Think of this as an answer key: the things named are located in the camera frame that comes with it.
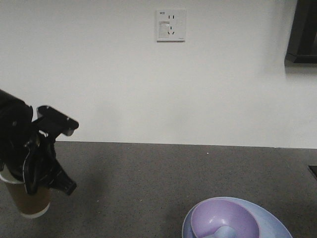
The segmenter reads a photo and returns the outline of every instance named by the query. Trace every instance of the purple bowl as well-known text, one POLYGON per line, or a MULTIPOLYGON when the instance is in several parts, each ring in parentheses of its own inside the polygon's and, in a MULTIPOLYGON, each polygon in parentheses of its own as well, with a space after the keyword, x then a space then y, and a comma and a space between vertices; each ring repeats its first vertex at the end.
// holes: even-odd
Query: purple bowl
POLYGON ((259 238, 256 219, 243 206, 224 199, 207 199, 193 210, 191 227, 197 238, 214 234, 220 227, 234 229, 236 238, 259 238))

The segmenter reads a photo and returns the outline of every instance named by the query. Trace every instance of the light blue plate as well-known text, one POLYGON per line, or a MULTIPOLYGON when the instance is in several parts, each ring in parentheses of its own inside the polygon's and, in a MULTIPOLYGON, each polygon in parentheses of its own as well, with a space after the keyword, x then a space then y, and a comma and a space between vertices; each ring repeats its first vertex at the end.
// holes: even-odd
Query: light blue plate
MULTIPOLYGON (((260 227, 260 238, 292 238, 286 227, 264 208, 246 200, 234 197, 215 197, 235 202, 246 208, 257 220, 260 227)), ((183 238, 196 238, 190 225, 192 212, 195 205, 186 215, 183 223, 183 238)))

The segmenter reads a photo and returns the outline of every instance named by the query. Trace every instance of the wall socket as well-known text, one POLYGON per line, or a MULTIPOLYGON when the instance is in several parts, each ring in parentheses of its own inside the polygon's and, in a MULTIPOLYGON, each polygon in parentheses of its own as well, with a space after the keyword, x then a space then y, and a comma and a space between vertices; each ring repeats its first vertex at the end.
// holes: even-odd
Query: wall socket
POLYGON ((157 41, 185 41, 186 9, 157 10, 157 41))

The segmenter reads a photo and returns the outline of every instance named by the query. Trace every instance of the paper cup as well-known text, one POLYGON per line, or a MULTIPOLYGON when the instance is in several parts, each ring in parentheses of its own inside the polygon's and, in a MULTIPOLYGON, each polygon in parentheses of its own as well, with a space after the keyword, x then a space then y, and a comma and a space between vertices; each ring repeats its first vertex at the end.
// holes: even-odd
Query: paper cup
POLYGON ((46 187, 39 187, 34 195, 28 195, 25 191, 24 182, 15 179, 7 167, 0 172, 0 179, 5 182, 11 197, 20 211, 26 218, 36 218, 49 209, 50 190, 46 187))

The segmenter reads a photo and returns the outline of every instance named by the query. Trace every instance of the speckled countertop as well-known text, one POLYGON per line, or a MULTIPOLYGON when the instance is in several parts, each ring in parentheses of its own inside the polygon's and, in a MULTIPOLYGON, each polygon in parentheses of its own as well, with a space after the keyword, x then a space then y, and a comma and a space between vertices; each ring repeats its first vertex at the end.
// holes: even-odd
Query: speckled countertop
POLYGON ((77 182, 52 190, 48 212, 19 215, 0 183, 1 238, 180 238, 201 200, 231 196, 274 214, 293 238, 317 237, 317 150, 261 147, 57 142, 77 182))

